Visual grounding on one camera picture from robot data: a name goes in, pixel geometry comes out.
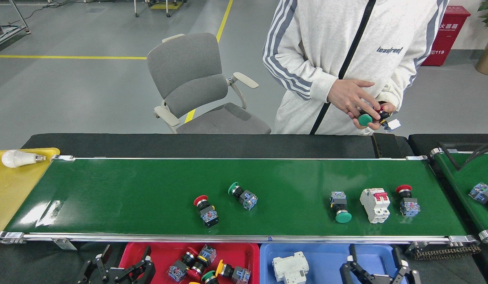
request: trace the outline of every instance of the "gray office chair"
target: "gray office chair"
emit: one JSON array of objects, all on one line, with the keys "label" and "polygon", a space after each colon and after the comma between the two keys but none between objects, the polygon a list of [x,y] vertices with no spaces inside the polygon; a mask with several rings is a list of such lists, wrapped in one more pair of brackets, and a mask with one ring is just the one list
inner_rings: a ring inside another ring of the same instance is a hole
[{"label": "gray office chair", "polygon": [[[258,84],[241,73],[234,73],[228,79],[221,74],[218,43],[212,34],[179,34],[166,38],[151,50],[147,61],[163,98],[162,104],[155,108],[155,115],[163,119],[173,133],[270,133],[265,122],[246,111],[246,100],[235,85],[237,81],[250,88]],[[229,86],[240,97],[242,107],[226,103],[178,126],[179,118],[189,111],[226,97]]]}]

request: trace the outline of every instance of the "wall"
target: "wall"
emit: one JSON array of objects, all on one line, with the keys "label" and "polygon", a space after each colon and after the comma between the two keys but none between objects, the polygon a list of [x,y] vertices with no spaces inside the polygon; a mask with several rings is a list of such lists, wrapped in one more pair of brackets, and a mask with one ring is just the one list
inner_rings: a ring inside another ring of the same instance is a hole
[{"label": "wall", "polygon": [[450,0],[450,6],[463,6],[471,16],[466,19],[458,38],[454,42],[454,50],[483,50],[488,43],[488,28],[484,27],[483,12],[477,12],[482,0]]}]

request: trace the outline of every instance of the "white hoodie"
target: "white hoodie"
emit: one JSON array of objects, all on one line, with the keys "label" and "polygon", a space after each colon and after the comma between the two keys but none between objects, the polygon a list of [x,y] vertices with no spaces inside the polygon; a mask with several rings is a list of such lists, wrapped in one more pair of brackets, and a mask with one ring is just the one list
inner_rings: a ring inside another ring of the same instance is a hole
[{"label": "white hoodie", "polygon": [[[405,88],[430,54],[448,0],[377,0],[344,79],[400,109]],[[367,0],[280,0],[263,62],[287,89],[275,133],[309,134],[363,17]],[[316,134],[368,135],[330,105]]]}]

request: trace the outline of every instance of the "red tray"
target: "red tray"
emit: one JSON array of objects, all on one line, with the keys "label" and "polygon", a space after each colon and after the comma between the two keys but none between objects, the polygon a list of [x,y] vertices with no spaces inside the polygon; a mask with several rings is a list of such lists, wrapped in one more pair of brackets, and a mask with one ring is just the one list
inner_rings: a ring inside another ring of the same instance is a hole
[{"label": "red tray", "polygon": [[[246,243],[217,243],[208,244],[216,249],[217,256],[211,266],[205,270],[205,273],[216,270],[221,259],[224,263],[231,266],[241,266],[251,271],[249,284],[259,284],[260,282],[260,250],[257,244]],[[186,252],[188,247],[194,248],[197,252],[204,246],[202,243],[128,243],[123,257],[119,263],[120,267],[127,268],[136,264],[143,256],[146,246],[151,248],[151,261],[155,264],[156,273],[151,284],[176,284],[169,277],[167,271]],[[192,279],[188,275],[180,284],[189,284],[190,282],[200,283],[200,279]],[[220,284],[233,284],[229,278],[218,276]]]}]

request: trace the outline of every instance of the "hand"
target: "hand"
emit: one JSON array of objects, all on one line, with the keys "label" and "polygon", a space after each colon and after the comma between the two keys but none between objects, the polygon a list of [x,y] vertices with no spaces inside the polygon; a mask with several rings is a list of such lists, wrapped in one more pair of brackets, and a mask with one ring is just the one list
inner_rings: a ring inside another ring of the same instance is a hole
[{"label": "hand", "polygon": [[[393,113],[397,111],[397,108],[392,104],[392,103],[384,103],[381,105],[383,107],[383,110],[388,113]],[[369,122],[366,126],[360,125],[358,119],[350,114],[350,117],[352,118],[352,122],[354,123],[354,126],[356,126],[358,129],[364,129],[366,127],[370,127],[372,130],[376,131],[381,127],[381,124],[379,122]]]},{"label": "hand", "polygon": [[[372,109],[379,109],[379,102],[365,92],[362,88],[368,88],[374,86],[373,82],[362,80],[340,80],[337,79],[330,92],[328,92],[327,99],[331,104],[336,106],[339,110],[347,113],[349,117],[354,118],[359,116],[358,108],[362,108],[374,119],[380,119],[379,114]],[[363,102],[361,99],[369,102],[372,106]]]}]

